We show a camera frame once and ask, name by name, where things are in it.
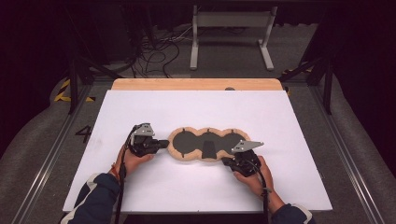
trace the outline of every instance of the white board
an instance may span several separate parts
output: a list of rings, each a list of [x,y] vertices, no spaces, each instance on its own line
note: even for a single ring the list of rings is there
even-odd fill
[[[148,122],[154,138],[180,127],[236,128],[266,159],[285,203],[331,210],[303,133],[284,91],[108,91],[64,203],[71,211],[94,173],[108,172],[134,125]],[[161,149],[128,176],[122,202],[127,213],[251,213],[262,202],[218,162],[176,161]]]

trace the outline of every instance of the cable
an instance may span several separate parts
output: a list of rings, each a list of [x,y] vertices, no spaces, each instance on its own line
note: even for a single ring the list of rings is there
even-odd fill
[[[188,39],[188,38],[185,38],[185,37],[182,37],[184,34],[186,34],[190,29],[192,28],[192,26],[190,26],[189,27],[189,29],[187,29],[187,30],[185,30],[183,33],[181,33],[181,35],[179,35],[178,37],[168,37],[168,38],[163,38],[163,39],[160,39],[160,40],[167,40],[167,41],[172,41],[172,42],[175,42],[175,40],[178,40],[178,39]]]
[[[125,152],[126,150],[129,149],[129,144],[128,141],[131,141],[131,136],[132,133],[135,131],[135,128],[131,130],[131,132],[128,134],[128,137],[125,140],[125,143],[123,145],[123,151],[121,155],[121,164],[120,164],[120,194],[119,194],[119,202],[117,204],[117,210],[116,210],[116,218],[114,223],[119,224],[120,222],[120,211],[121,211],[121,205],[122,205],[122,197],[123,197],[123,192],[124,192],[124,182],[125,182],[125,176],[126,176],[126,168],[125,168]]]
[[[259,167],[251,161],[247,162],[253,166],[253,169],[259,173],[259,176],[262,179],[262,211],[264,212],[264,224],[268,224],[268,192],[270,192],[270,190],[267,188],[264,175]]]
[[[179,49],[178,45],[176,43],[174,43],[174,41],[176,42],[176,40],[180,39],[189,30],[190,30],[190,28],[185,30],[178,37],[173,37],[173,35],[171,35],[170,37],[159,39],[156,43],[155,48],[153,48],[147,40],[142,41],[141,42],[142,52],[139,55],[139,57],[137,58],[136,62],[134,63],[134,66],[130,66],[131,69],[133,70],[134,77],[136,75],[136,71],[142,77],[149,77],[149,73],[153,73],[153,72],[160,72],[160,73],[163,73],[166,77],[171,77],[171,75],[169,75],[166,72],[166,66],[169,65],[172,61],[174,61],[180,53],[180,49]],[[163,51],[165,49],[170,48],[171,46],[176,48],[177,53],[175,56],[173,56],[168,61],[166,54]],[[162,70],[149,69],[150,65],[154,64],[154,63],[162,63],[163,64]],[[140,66],[140,71],[139,71],[139,69],[136,68],[136,64],[138,64],[138,66]]]
[[[107,69],[110,70],[110,71],[112,71],[112,72],[115,72],[115,73],[119,74],[119,73],[121,73],[121,72],[123,72],[123,71],[128,70],[128,68],[130,68],[131,65],[134,64],[135,61],[136,61],[136,59],[131,60],[129,63],[127,63],[127,64],[125,64],[125,65],[123,65],[123,66],[121,66],[121,67],[118,67],[118,68],[115,68],[115,69],[108,69],[108,68],[107,68]],[[100,72],[100,71],[92,71],[92,72],[93,72],[93,74],[96,75],[96,76],[106,75],[106,74],[104,74],[104,73],[102,73],[102,72]]]

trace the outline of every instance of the metal bar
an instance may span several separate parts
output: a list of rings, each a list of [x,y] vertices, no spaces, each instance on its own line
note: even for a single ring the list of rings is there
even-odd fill
[[[312,67],[311,73],[306,78],[306,83],[308,86],[317,86],[319,84],[327,71],[327,63],[328,59],[322,58],[320,62]]]
[[[194,6],[192,15],[192,47],[190,69],[197,70],[198,68],[198,23],[197,23],[198,7]]]
[[[288,79],[295,77],[297,75],[299,75],[300,73],[302,73],[303,71],[305,71],[306,69],[316,65],[318,62],[320,62],[322,59],[321,58],[316,58],[314,61],[311,61],[309,63],[305,63],[297,68],[295,68],[293,71],[287,73],[286,75],[279,77],[278,80],[280,82],[284,82],[287,81]]]
[[[352,156],[349,153],[349,150],[347,149],[347,145],[344,142],[342,135],[339,133],[338,128],[334,120],[332,119],[332,116],[327,114],[326,109],[321,103],[322,99],[321,99],[320,91],[318,90],[317,87],[309,87],[309,90],[311,91],[311,94],[316,100],[316,103],[320,108],[322,115],[326,119],[326,122],[330,130],[332,131],[332,137],[337,145],[338,155],[340,156],[340,159],[346,168],[346,172],[349,175],[349,179],[354,189],[356,190],[359,199],[361,200],[361,204],[363,205],[363,209],[367,217],[369,218],[370,222],[373,224],[385,223],[384,219],[379,213],[377,206],[375,205],[375,202],[370,194],[370,191],[367,189],[366,183],[363,177],[361,176],[358,167],[356,166]]]
[[[330,101],[332,99],[332,61],[328,61],[324,81],[323,105],[328,114],[331,114]]]
[[[85,99],[88,96],[90,89],[91,86],[84,86],[82,88],[79,98]],[[64,140],[69,132],[69,129],[72,126],[74,120],[76,119],[78,111],[81,109],[81,106],[83,105],[84,102],[85,102],[84,100],[79,100],[79,103],[75,111],[66,117],[64,121],[64,125],[62,126],[58,136],[55,139],[55,142],[53,143],[49,151],[49,155],[47,156],[43,165],[41,166],[40,171],[37,173],[35,177],[35,181],[30,187],[28,193],[25,196],[25,199],[23,200],[20,206],[20,209],[18,210],[17,214],[15,215],[14,219],[11,222],[12,224],[25,223],[27,221],[27,218],[32,213],[35,203],[37,202],[37,199],[40,196],[42,189],[44,188],[48,178],[50,177],[50,173],[55,165],[55,162],[58,160],[58,157],[62,150],[62,146],[64,144]]]
[[[76,60],[72,60],[70,63],[70,110],[69,114],[72,114],[78,105],[78,77],[76,72]]]
[[[264,38],[262,39],[262,42],[260,44],[260,48],[266,48],[267,47],[268,40],[270,39],[271,30],[272,30],[272,27],[274,25],[276,11],[277,11],[277,7],[272,7],[271,8],[270,18],[267,21],[267,25],[265,27],[265,35],[264,35]]]
[[[117,74],[117,73],[115,73],[115,72],[103,67],[102,65],[99,65],[99,64],[95,63],[94,61],[91,61],[88,58],[79,56],[78,61],[82,62],[82,63],[84,63],[84,64],[86,64],[88,66],[91,66],[91,67],[95,68],[96,70],[102,72],[103,74],[105,74],[107,76],[110,76],[110,77],[113,77],[113,78],[122,78],[119,74]]]

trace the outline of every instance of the wrist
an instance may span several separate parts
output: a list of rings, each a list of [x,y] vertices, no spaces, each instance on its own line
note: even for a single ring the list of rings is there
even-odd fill
[[[111,165],[111,169],[108,171],[108,173],[116,177],[116,179],[120,182],[120,167],[117,167],[115,163]]]
[[[285,203],[276,193],[276,191],[272,191],[268,193],[268,210],[271,214],[274,214],[279,208],[281,208]]]

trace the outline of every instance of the hand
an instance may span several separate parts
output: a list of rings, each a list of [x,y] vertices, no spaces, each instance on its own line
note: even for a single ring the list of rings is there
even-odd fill
[[[262,156],[258,156],[258,158],[260,163],[262,164],[260,171],[264,176],[266,186],[268,189],[271,190],[271,192],[268,193],[268,209],[270,210],[270,213],[273,214],[277,211],[277,209],[282,207],[285,203],[283,203],[282,199],[279,197],[279,195],[276,193],[274,189],[274,180],[272,178],[270,168],[268,168],[267,163],[265,162]],[[254,194],[259,196],[260,199],[263,200],[262,182],[260,182],[259,174],[244,177],[239,172],[233,172],[233,175],[236,177],[237,180],[246,184]]]
[[[260,163],[262,164],[260,170],[262,171],[262,175],[264,176],[266,186],[268,189],[274,190],[274,181],[271,175],[271,171],[268,168],[264,158],[262,156],[258,156],[258,158]],[[254,194],[259,197],[262,195],[262,182],[259,179],[259,174],[244,177],[239,172],[235,171],[233,172],[233,175],[236,177],[237,180],[246,184]]]
[[[125,149],[124,146],[122,146],[121,149],[120,149],[120,152],[119,152],[119,156],[117,157],[116,164],[115,164],[117,174],[120,173],[120,165],[121,165],[121,159],[122,159],[122,152],[123,152],[124,149]],[[124,162],[125,162],[125,168],[126,168],[126,175],[128,176],[128,175],[130,175],[131,173],[133,173],[134,170],[136,170],[137,167],[138,167],[141,163],[146,162],[146,161],[150,161],[150,160],[152,160],[153,158],[154,158],[154,155],[153,155],[153,154],[148,154],[148,155],[145,155],[145,156],[143,156],[143,157],[137,157],[136,155],[134,155],[134,154],[131,152],[131,150],[126,149],[126,150],[125,150],[125,156],[124,156]]]

